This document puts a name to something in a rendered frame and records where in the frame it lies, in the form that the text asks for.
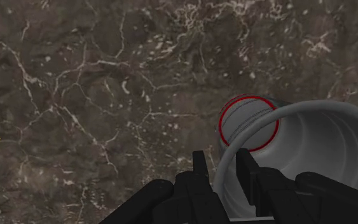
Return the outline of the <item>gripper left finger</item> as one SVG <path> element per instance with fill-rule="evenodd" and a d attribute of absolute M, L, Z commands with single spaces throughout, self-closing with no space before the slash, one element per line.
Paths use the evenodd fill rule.
<path fill-rule="evenodd" d="M 230 224 L 209 183 L 203 151 L 192 153 L 193 169 L 175 182 L 154 179 L 99 224 Z"/>

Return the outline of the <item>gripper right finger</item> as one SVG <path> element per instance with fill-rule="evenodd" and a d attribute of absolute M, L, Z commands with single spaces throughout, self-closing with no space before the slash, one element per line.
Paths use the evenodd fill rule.
<path fill-rule="evenodd" d="M 235 155 L 236 175 L 257 217 L 275 224 L 358 224 L 358 190 L 315 172 L 294 180 L 260 167 L 247 149 Z"/>

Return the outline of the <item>grey cup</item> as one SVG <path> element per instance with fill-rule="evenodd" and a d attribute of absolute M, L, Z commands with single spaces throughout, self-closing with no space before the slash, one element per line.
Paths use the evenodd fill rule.
<path fill-rule="evenodd" d="M 358 190 L 358 107 L 344 110 L 305 109 L 279 118 L 280 128 L 265 149 L 251 152 L 261 167 L 278 169 L 289 179 L 311 171 Z M 255 218 L 236 175 L 235 159 L 224 177 L 221 200 L 228 217 Z"/>

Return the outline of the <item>grey can with red rim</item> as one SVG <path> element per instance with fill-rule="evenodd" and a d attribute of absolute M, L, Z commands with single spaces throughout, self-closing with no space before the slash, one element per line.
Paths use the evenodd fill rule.
<path fill-rule="evenodd" d="M 229 100 L 221 109 L 216 132 L 219 136 L 219 148 L 224 151 L 240 132 L 262 116 L 286 106 L 287 103 L 267 96 L 241 94 Z M 277 120 L 257 131 L 242 146 L 250 152 L 265 149 L 276 137 L 280 128 Z"/>

